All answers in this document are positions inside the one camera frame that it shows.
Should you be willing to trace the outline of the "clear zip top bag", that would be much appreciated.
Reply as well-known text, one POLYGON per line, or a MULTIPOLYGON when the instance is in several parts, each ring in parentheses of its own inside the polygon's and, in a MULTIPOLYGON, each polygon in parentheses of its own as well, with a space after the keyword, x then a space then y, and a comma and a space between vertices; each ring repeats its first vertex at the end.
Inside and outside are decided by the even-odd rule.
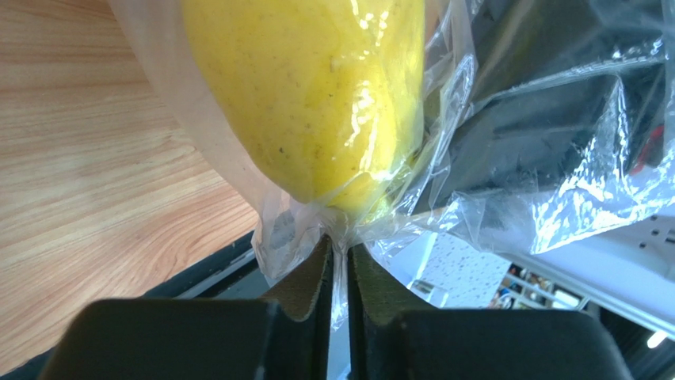
POLYGON ((540 254, 674 202, 671 1, 113 1, 149 82, 258 214, 279 280, 322 235, 540 254))

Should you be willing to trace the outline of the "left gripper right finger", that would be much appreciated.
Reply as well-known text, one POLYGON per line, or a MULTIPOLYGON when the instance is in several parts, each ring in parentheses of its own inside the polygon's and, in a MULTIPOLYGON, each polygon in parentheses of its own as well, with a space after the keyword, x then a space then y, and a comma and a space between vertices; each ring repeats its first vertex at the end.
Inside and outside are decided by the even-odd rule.
POLYGON ((440 309, 363 245, 348 253, 355 379, 629 379, 602 324, 561 310, 440 309))

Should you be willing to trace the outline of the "right idle robot arm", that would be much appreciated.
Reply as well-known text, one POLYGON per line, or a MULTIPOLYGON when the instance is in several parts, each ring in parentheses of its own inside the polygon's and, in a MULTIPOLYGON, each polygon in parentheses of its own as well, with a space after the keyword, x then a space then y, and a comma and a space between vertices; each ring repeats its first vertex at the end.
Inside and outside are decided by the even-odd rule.
POLYGON ((674 334, 674 4, 473 1, 414 212, 674 334))

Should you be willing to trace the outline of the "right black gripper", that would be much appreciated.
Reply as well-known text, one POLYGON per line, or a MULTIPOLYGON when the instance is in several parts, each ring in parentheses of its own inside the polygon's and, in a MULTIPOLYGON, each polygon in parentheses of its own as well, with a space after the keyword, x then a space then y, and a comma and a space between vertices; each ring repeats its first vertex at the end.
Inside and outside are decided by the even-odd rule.
POLYGON ((475 1, 475 75, 414 210, 674 201, 671 1, 475 1))

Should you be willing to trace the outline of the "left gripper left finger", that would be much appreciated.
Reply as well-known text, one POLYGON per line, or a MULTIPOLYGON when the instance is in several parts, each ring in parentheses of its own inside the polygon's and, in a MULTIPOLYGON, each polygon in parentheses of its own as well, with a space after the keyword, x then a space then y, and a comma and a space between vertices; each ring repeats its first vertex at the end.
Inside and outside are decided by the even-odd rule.
POLYGON ((105 299, 72 322, 43 379, 324 379, 334 259, 310 256, 251 300, 105 299))

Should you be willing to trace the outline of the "yellow toy bananas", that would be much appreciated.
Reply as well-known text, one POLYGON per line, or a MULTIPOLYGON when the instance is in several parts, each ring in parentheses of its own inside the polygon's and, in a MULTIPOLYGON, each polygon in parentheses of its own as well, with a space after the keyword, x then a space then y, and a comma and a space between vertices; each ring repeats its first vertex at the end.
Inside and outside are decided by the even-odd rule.
POLYGON ((367 212, 421 142, 422 1, 183 1, 193 58, 252 162, 367 212))

